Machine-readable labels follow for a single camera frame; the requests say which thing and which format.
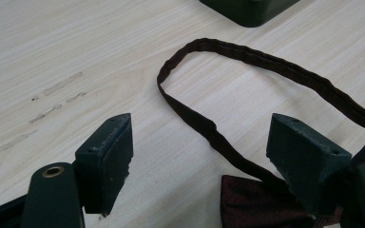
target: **brown strap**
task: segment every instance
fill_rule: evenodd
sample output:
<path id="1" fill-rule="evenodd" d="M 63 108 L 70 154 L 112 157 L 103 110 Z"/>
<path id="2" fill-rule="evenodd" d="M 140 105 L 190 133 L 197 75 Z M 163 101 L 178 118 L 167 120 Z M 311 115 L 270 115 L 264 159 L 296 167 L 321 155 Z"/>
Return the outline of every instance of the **brown strap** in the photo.
<path id="1" fill-rule="evenodd" d="M 164 63 L 157 78 L 158 88 L 165 100 L 188 125 L 203 135 L 210 142 L 211 146 L 235 167 L 248 175 L 260 179 L 264 184 L 274 186 L 279 191 L 287 190 L 284 180 L 277 178 L 263 167 L 245 159 L 219 133 L 215 123 L 165 93 L 161 86 L 162 82 L 187 54 L 194 51 L 216 52 L 228 58 L 240 60 L 248 65 L 272 70 L 285 78 L 313 89 L 325 101 L 333 105 L 353 122 L 365 128 L 365 109 L 362 106 L 352 100 L 346 93 L 334 87 L 327 79 L 300 66 L 249 47 L 206 38 L 195 40 L 178 50 Z M 362 163 L 365 163 L 365 146 L 353 157 L 354 166 Z"/>

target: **metal grommet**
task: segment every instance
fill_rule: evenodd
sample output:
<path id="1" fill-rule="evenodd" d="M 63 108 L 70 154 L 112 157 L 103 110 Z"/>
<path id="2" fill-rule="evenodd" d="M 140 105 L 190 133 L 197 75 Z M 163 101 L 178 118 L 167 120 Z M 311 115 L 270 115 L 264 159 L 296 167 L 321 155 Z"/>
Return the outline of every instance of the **metal grommet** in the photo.
<path id="1" fill-rule="evenodd" d="M 56 176 L 62 174 L 64 171 L 65 171 L 65 168 L 63 166 L 52 166 L 43 172 L 43 177 L 53 178 L 53 177 L 56 177 Z"/>

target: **fabric loop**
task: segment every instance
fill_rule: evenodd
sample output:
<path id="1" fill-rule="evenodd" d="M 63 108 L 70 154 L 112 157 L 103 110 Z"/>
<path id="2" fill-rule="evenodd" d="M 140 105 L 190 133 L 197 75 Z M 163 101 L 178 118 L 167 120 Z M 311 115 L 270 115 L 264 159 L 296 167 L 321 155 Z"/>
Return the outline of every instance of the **fabric loop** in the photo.
<path id="1" fill-rule="evenodd" d="M 313 222 L 310 223 L 309 215 L 304 212 L 293 195 L 290 194 L 284 180 L 277 178 L 267 169 L 244 158 L 217 130 L 214 122 L 169 96 L 162 88 L 162 82 L 170 74 L 171 70 L 187 54 L 194 51 L 216 52 L 248 65 L 274 71 L 295 83 L 313 89 L 322 99 L 364 128 L 365 109 L 346 93 L 334 87 L 329 80 L 313 72 L 261 51 L 219 40 L 203 38 L 187 44 L 167 60 L 160 70 L 157 78 L 158 88 L 174 111 L 188 125 L 204 136 L 210 145 L 232 165 L 262 181 L 234 178 L 222 179 L 221 215 L 223 227 L 310 227 L 310 224 Z M 365 164 L 365 145 L 352 159 L 353 167 L 361 164 Z M 226 194 L 226 192 L 232 192 L 231 189 L 236 189 L 235 186 L 241 189 L 235 190 L 237 195 Z M 248 203 L 244 203 L 245 206 L 243 206 L 243 201 L 238 203 L 237 197 L 240 197 L 243 201 L 248 201 Z M 314 222 L 315 227 L 336 223 L 340 217 L 339 214 L 333 218 L 317 219 Z"/>

